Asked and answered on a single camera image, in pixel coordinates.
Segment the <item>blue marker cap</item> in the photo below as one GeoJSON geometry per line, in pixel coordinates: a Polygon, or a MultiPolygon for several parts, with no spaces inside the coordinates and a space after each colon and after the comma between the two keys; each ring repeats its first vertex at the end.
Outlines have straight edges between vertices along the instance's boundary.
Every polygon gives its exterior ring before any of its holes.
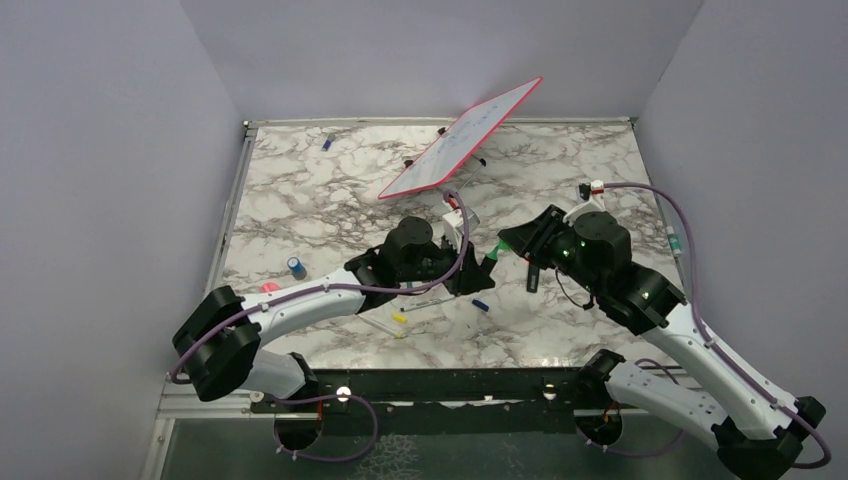
{"type": "Polygon", "coordinates": [[[472,304],[484,312],[488,312],[490,307],[479,299],[473,299],[472,304]]]}

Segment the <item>white black-tip marker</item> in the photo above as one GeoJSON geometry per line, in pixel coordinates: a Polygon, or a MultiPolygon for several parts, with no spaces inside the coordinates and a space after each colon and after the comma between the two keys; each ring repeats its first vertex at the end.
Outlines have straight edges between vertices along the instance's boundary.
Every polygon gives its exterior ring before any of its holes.
{"type": "Polygon", "coordinates": [[[441,298],[434,298],[434,299],[429,299],[429,300],[426,300],[426,301],[415,302],[413,304],[409,304],[409,305],[400,307],[399,311],[406,313],[406,312],[411,312],[411,311],[420,310],[420,309],[424,309],[424,308],[429,308],[429,307],[432,307],[432,306],[436,306],[436,305],[440,305],[440,304],[443,304],[443,303],[453,301],[456,298],[457,297],[455,297],[455,296],[444,296],[444,297],[441,297],[441,298]]]}

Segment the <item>blue cylinder container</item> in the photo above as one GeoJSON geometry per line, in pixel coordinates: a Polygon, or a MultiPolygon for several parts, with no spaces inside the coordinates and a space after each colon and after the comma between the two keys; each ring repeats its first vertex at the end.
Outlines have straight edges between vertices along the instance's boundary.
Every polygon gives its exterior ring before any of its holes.
{"type": "Polygon", "coordinates": [[[295,279],[302,280],[307,276],[306,268],[298,257],[288,258],[286,266],[295,279]]]}

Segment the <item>green black highlighter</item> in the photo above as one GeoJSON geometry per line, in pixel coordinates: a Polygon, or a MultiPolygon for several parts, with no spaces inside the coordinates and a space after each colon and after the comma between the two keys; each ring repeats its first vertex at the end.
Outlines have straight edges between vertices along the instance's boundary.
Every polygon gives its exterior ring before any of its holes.
{"type": "Polygon", "coordinates": [[[490,250],[485,255],[486,259],[491,260],[493,262],[496,262],[498,260],[498,255],[499,255],[500,250],[501,250],[501,248],[499,246],[495,246],[492,250],[490,250]]]}

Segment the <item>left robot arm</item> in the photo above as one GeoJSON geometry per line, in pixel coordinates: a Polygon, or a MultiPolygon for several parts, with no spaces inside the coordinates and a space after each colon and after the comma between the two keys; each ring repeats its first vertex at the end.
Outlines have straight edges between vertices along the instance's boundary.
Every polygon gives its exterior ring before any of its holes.
{"type": "Polygon", "coordinates": [[[408,216],[380,245],[301,286],[255,295],[213,289],[172,338],[179,360],[171,380],[192,385],[202,402],[248,389],[302,410],[313,401],[314,376],[301,355],[266,351],[271,341],[438,286],[453,296],[491,289],[496,262],[494,254],[478,261],[464,237],[434,242],[430,224],[408,216]]]}

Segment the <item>orange black highlighter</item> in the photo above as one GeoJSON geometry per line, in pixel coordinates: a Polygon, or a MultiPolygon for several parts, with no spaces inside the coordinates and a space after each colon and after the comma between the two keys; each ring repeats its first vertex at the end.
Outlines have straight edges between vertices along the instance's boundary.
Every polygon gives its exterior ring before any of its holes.
{"type": "Polygon", "coordinates": [[[529,293],[537,293],[539,285],[539,268],[533,264],[529,264],[526,276],[526,291],[529,293]]]}

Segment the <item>pink framed whiteboard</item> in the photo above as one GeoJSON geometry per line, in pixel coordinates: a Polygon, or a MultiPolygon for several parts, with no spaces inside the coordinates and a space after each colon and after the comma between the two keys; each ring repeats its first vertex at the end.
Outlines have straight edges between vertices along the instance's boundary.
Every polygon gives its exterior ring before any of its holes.
{"type": "Polygon", "coordinates": [[[386,200],[440,186],[543,82],[539,76],[463,112],[377,196],[386,200]]]}

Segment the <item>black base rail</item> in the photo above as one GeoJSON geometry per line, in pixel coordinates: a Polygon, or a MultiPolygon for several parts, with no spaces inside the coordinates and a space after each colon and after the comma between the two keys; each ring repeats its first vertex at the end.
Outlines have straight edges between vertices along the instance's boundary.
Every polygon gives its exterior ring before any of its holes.
{"type": "Polygon", "coordinates": [[[619,407],[577,367],[317,369],[288,406],[251,397],[281,433],[325,436],[582,433],[613,443],[619,407]]]}

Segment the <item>green white marker on rail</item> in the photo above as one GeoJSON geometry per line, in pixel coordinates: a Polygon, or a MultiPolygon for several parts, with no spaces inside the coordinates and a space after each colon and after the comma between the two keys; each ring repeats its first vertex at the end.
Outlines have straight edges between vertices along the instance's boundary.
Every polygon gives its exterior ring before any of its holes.
{"type": "Polygon", "coordinates": [[[669,247],[674,257],[680,257],[682,255],[682,249],[680,245],[679,237],[672,226],[667,226],[666,236],[668,240],[669,247]]]}

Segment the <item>whiteboard metal stand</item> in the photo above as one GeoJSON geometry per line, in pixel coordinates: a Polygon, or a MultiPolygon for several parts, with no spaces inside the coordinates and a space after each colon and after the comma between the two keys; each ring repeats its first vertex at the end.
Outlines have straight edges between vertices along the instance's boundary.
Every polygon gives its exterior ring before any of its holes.
{"type": "MultiPolygon", "coordinates": [[[[439,127],[436,130],[437,136],[438,137],[446,136],[447,130],[448,130],[447,126],[439,127]]],[[[416,158],[417,157],[414,156],[414,155],[403,157],[402,163],[403,163],[404,170],[408,170],[409,168],[411,168],[411,166],[414,165],[416,158]]],[[[479,156],[479,155],[476,155],[476,154],[470,154],[464,162],[459,164],[458,168],[453,173],[448,175],[448,177],[445,180],[441,181],[435,187],[429,188],[429,190],[437,189],[439,191],[442,191],[445,188],[451,186],[453,183],[455,183],[456,182],[455,178],[457,176],[463,177],[463,178],[464,178],[464,176],[468,176],[468,178],[466,178],[465,180],[459,180],[458,191],[461,191],[463,188],[465,188],[475,178],[475,176],[477,176],[479,174],[480,170],[486,168],[487,166],[488,166],[488,160],[485,157],[482,157],[482,156],[479,156]]]]}

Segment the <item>pink round object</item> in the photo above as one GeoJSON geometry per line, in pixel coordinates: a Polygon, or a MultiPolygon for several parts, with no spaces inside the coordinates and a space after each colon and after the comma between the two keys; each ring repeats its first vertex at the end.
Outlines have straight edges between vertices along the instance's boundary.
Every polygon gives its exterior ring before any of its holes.
{"type": "Polygon", "coordinates": [[[265,283],[260,287],[260,291],[262,293],[273,293],[279,291],[280,289],[281,287],[273,282],[265,283]]]}

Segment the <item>white yellow-tip marker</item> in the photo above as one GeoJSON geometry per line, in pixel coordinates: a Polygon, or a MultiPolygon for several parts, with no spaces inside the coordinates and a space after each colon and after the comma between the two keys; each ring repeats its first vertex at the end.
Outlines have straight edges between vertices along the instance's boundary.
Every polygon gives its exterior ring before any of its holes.
{"type": "Polygon", "coordinates": [[[364,323],[366,323],[367,325],[386,333],[387,335],[389,335],[392,338],[404,339],[406,337],[406,334],[404,332],[402,332],[401,330],[394,328],[394,327],[391,327],[391,326],[389,326],[389,325],[387,325],[387,324],[385,324],[381,321],[377,321],[377,320],[367,318],[367,317],[364,317],[364,316],[361,316],[361,315],[359,315],[358,318],[360,320],[362,320],[364,323]]]}

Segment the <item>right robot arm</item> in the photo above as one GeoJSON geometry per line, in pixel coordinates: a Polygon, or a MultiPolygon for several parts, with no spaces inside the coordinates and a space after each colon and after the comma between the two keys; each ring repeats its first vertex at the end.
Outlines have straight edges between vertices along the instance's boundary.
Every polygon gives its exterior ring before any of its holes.
{"type": "Polygon", "coordinates": [[[681,290],[633,261],[630,233],[612,215],[569,216],[551,205],[498,236],[530,264],[584,287],[609,319],[662,350],[701,387],[692,391],[602,350],[576,383],[585,404],[642,409],[700,440],[740,479],[778,479],[793,467],[824,406],[767,381],[697,324],[681,290]]]}

